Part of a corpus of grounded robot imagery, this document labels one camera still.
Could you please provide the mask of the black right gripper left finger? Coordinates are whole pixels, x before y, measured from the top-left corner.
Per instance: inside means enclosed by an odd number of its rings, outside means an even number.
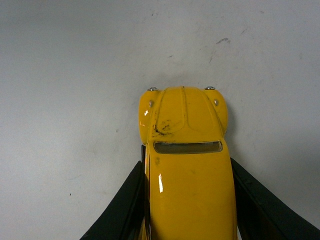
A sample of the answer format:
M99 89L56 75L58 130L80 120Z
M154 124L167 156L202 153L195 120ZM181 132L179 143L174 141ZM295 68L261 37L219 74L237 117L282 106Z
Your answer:
M146 147L101 216L81 237L82 240L140 240L145 203Z

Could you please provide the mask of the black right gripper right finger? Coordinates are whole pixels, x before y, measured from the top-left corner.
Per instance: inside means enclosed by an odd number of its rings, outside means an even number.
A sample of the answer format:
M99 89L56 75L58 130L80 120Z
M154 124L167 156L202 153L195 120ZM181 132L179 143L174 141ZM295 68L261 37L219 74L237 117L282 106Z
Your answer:
M243 240L318 240L320 230L295 213L233 158L237 225Z

